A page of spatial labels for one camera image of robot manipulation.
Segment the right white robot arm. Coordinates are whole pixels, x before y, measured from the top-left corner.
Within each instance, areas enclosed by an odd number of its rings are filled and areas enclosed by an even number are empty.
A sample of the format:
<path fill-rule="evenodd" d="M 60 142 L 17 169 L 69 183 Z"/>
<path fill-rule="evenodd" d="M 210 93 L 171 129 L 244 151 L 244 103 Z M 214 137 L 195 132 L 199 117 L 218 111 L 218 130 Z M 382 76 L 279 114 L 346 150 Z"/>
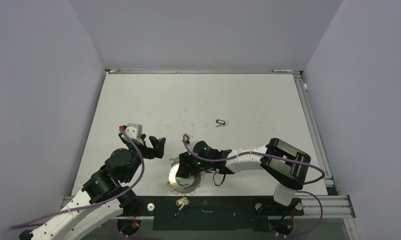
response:
<path fill-rule="evenodd" d="M 222 175 L 266 171 L 278 182 L 271 200 L 272 210 L 277 214 L 291 208 L 296 191 L 303 189 L 311 162 L 306 152 L 279 138 L 272 138 L 268 144 L 252 150 L 218 150 L 203 140 L 196 141 L 178 158 L 176 177 L 183 179 L 207 170 Z"/>

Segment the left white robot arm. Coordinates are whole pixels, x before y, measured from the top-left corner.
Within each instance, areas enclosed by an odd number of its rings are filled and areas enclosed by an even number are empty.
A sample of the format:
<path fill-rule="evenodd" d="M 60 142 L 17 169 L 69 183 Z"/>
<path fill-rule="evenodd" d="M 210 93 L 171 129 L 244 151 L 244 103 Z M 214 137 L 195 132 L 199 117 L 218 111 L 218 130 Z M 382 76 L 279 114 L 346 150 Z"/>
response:
<path fill-rule="evenodd" d="M 47 222 L 36 220 L 21 224 L 32 226 L 19 234 L 20 240 L 80 240 L 95 228 L 119 215 L 132 215 L 140 208 L 133 188 L 141 181 L 140 174 L 128 185 L 138 169 L 145 168 L 145 160 L 164 156 L 166 138 L 125 133 L 119 137 L 125 148 L 114 150 L 98 171 L 93 173 L 76 195 L 57 213 L 46 216 Z"/>

